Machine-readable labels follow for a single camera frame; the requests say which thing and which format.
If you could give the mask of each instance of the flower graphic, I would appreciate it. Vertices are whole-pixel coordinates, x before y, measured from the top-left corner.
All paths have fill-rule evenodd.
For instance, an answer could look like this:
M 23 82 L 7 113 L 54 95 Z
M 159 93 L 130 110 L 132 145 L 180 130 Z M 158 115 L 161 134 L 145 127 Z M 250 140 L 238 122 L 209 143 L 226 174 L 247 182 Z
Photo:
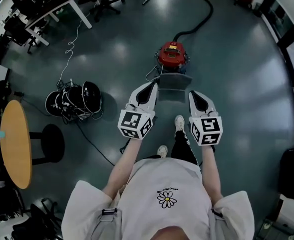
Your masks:
M 160 193 L 157 199 L 159 200 L 159 204 L 161 204 L 161 207 L 163 209 L 170 208 L 177 202 L 177 200 L 172 198 L 172 191 L 170 191 L 169 193 L 166 191 Z

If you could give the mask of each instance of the black bag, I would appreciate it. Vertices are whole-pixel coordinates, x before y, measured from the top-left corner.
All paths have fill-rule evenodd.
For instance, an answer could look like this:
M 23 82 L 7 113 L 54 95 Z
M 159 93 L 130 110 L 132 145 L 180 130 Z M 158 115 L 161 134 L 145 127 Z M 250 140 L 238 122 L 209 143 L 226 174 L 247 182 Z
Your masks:
M 282 155 L 278 188 L 285 197 L 294 199 L 294 148 Z

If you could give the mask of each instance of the vacuum cleaner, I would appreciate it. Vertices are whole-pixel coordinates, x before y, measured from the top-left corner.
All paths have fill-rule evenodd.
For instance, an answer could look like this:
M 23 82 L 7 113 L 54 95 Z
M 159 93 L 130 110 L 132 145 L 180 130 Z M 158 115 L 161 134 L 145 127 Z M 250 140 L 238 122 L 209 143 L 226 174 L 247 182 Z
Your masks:
M 150 0 L 145 0 L 142 5 L 147 4 Z M 163 73 L 181 73 L 185 74 L 185 66 L 189 62 L 190 58 L 188 57 L 185 49 L 183 48 L 182 43 L 178 42 L 178 38 L 183 35 L 189 35 L 195 33 L 201 26 L 203 26 L 211 17 L 213 13 L 213 6 L 209 0 L 204 0 L 210 7 L 210 11 L 208 15 L 193 29 L 188 31 L 182 31 L 177 33 L 172 41 L 165 42 L 164 45 L 161 46 L 160 50 L 155 53 L 155 57 L 157 60 L 157 66 L 153 68 L 156 70 L 159 75 Z M 148 75 L 153 71 L 151 70 L 147 75 L 147 81 L 152 81 L 158 77 L 153 79 L 148 79 Z

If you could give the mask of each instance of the white desk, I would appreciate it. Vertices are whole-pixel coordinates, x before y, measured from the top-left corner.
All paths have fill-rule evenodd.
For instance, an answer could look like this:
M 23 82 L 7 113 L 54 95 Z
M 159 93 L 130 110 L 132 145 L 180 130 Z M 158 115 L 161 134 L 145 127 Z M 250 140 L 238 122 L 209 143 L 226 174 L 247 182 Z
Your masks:
M 87 28 L 91 29 L 92 25 L 90 24 L 89 20 L 86 18 L 86 16 L 82 13 L 82 11 L 80 10 L 79 6 L 76 4 L 76 2 L 74 0 L 61 0 L 61 3 L 59 3 L 59 0 L 55 0 L 54 2 L 49 2 L 48 5 L 45 5 L 47 8 L 45 8 L 45 13 L 37 18 L 37 20 L 34 19 L 30 19 L 28 21 L 28 23 L 26 24 L 26 30 L 33 36 L 36 37 L 39 41 L 41 41 L 43 44 L 45 44 L 46 46 L 49 45 L 48 41 L 46 41 L 44 38 L 42 38 L 41 36 L 39 36 L 37 33 L 35 33 L 31 27 L 34 26 L 37 22 L 39 22 L 41 19 L 43 19 L 44 17 L 46 17 L 47 15 L 50 15 L 56 22 L 59 22 L 59 19 L 57 18 L 57 16 L 53 13 L 55 10 L 70 4 L 71 7 L 75 10 L 75 12 L 79 15 L 79 17 L 81 18 L 81 20 L 85 23 L 85 25 L 87 26 Z

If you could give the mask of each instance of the black vacuum hose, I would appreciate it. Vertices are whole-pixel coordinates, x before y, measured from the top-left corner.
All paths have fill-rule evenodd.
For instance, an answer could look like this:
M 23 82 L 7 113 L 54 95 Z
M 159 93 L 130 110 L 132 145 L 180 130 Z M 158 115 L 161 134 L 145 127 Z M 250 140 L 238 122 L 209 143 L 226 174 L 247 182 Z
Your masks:
M 143 3 L 142 3 L 142 5 L 144 6 L 147 2 L 148 2 L 149 0 L 145 0 Z M 205 19 L 204 20 L 202 20 L 198 25 L 196 25 L 196 27 L 195 28 L 193 28 L 192 30 L 189 30 L 189 31 L 182 31 L 182 32 L 179 32 L 179 33 L 177 33 L 176 35 L 175 35 L 175 37 L 173 38 L 173 42 L 176 42 L 177 40 L 178 40 L 178 38 L 180 37 L 180 36 L 182 36 L 182 35 L 189 35 L 189 34 L 192 34 L 192 33 L 194 33 L 194 32 L 196 32 L 204 23 L 206 23 L 209 19 L 210 19 L 210 17 L 211 17 L 211 15 L 212 15 L 212 13 L 213 13 L 213 5 L 210 3 L 210 1 L 209 0 L 204 0 L 209 6 L 210 6 L 210 12 L 209 12 L 209 14 L 205 17 Z

